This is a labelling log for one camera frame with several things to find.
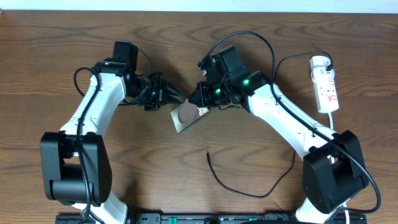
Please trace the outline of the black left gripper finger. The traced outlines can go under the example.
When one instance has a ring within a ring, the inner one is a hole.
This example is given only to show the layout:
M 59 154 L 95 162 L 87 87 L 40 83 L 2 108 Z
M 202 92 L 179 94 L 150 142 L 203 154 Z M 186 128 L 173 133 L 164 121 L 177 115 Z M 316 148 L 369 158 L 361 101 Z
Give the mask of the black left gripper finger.
M 161 105 L 162 106 L 169 105 L 169 104 L 180 105 L 182 103 L 183 103 L 182 100 L 180 100 L 178 98 L 175 98 L 173 96 L 170 96 L 170 95 L 163 96 L 162 100 L 161 100 Z
M 161 89 L 168 95 L 183 96 L 183 93 L 173 85 L 169 80 L 161 80 Z

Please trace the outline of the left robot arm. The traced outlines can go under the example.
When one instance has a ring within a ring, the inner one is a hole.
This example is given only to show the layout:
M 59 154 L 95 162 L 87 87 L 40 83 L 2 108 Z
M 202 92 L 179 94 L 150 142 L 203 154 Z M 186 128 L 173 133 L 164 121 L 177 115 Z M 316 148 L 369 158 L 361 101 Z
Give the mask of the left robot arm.
M 40 140 L 45 195 L 81 212 L 91 223 L 133 223 L 128 205 L 111 190 L 113 175 L 104 137 L 115 110 L 126 97 L 146 111 L 181 104 L 162 72 L 136 75 L 136 63 L 107 58 L 90 73 L 90 86 L 74 115 Z

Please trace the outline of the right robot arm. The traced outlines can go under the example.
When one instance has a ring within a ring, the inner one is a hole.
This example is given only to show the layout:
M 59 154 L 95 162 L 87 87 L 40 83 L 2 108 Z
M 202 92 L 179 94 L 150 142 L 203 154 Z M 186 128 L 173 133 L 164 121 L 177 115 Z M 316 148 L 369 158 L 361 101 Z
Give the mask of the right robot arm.
M 300 222 L 328 223 L 344 204 L 369 185 L 361 146 L 351 132 L 338 134 L 302 111 L 264 73 L 245 67 L 208 75 L 190 98 L 171 112 L 181 132 L 211 107 L 238 106 L 274 128 L 303 160 L 306 199 L 296 210 Z

